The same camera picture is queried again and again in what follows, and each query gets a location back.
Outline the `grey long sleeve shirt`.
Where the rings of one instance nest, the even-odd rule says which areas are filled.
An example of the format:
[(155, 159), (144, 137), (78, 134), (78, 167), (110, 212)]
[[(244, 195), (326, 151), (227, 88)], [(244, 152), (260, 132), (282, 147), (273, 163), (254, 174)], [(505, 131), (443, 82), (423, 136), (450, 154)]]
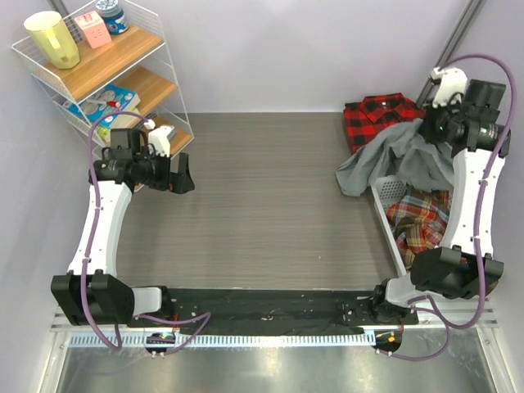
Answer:
[(389, 174), (425, 192), (451, 191), (451, 147), (427, 142), (418, 132), (421, 126), (421, 119), (393, 124), (359, 148), (335, 172), (342, 194), (358, 197)]

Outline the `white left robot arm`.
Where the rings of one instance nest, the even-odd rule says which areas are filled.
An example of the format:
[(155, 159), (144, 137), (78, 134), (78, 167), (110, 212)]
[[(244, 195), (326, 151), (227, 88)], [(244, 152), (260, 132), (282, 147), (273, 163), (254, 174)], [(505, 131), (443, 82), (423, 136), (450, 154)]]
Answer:
[(174, 126), (162, 124), (150, 132), (112, 129), (111, 144), (89, 173), (89, 208), (78, 250), (67, 272), (52, 279), (51, 292), (74, 326), (137, 325), (146, 314), (158, 327), (168, 325), (174, 306), (165, 286), (130, 287), (116, 277), (116, 254), (125, 212), (136, 187), (184, 194), (194, 190), (188, 155), (178, 154), (171, 169), (169, 137)]

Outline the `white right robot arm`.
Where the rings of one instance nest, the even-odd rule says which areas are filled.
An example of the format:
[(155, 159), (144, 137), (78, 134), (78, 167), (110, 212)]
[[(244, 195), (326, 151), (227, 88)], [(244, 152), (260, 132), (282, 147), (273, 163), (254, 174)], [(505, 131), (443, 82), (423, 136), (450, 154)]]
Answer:
[(439, 294), (447, 300), (477, 299), (471, 327), (484, 310), (489, 285), (504, 264), (494, 257), (491, 222), (497, 182), (508, 155), (510, 132), (499, 125), (504, 84), (473, 79), (452, 88), (446, 104), (427, 110), (421, 135), (433, 144), (451, 147), (454, 169), (449, 221), (436, 248), (418, 253), (409, 273), (377, 285), (370, 314), (379, 323), (393, 323), (413, 312), (421, 300)]

